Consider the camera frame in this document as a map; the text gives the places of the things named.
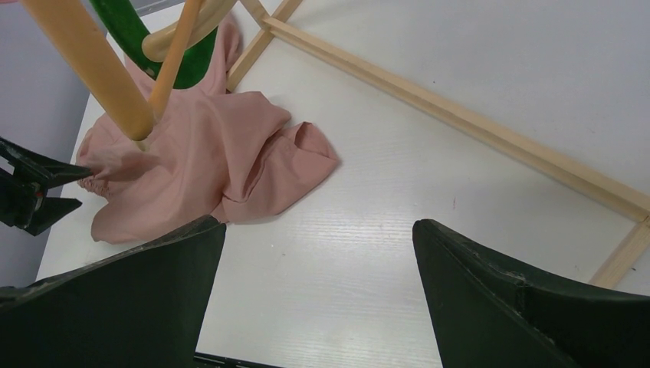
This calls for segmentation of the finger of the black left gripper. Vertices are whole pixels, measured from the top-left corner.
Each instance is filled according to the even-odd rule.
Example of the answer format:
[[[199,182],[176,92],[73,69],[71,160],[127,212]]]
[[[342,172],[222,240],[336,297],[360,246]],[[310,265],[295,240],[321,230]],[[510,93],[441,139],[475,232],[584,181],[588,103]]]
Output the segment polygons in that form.
[[[2,172],[1,222],[37,236],[82,205],[77,199],[47,194],[48,190],[38,182],[25,182]]]
[[[90,177],[93,172],[25,149],[1,138],[1,156],[14,167],[13,176],[19,182],[37,183],[42,189],[52,189]]]

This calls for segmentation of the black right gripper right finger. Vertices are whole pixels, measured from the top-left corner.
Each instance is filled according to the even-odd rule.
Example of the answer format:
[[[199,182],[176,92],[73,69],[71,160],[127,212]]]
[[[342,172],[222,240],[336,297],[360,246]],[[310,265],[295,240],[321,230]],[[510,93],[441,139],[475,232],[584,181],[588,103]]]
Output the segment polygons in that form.
[[[649,299],[536,268],[432,220],[412,241],[445,367],[647,367]]]

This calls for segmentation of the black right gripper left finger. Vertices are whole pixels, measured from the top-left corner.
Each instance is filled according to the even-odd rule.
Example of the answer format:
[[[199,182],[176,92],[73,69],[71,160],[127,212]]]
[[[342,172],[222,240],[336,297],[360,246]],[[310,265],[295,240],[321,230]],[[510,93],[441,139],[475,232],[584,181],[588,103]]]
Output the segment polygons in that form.
[[[1,289],[3,367],[191,367],[225,243],[206,215],[93,264]]]

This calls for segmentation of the pink shorts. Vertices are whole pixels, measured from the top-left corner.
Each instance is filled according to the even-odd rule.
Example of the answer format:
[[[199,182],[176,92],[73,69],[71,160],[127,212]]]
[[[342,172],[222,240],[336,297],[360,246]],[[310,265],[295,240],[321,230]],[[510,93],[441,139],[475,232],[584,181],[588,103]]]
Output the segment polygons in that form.
[[[233,15],[218,27],[207,74],[174,90],[147,150],[103,115],[87,131],[77,165],[80,181],[106,199],[94,216],[96,242],[148,242],[204,215],[249,222],[278,215],[327,179],[340,160],[312,123],[258,91],[230,94],[228,69],[240,54]]]

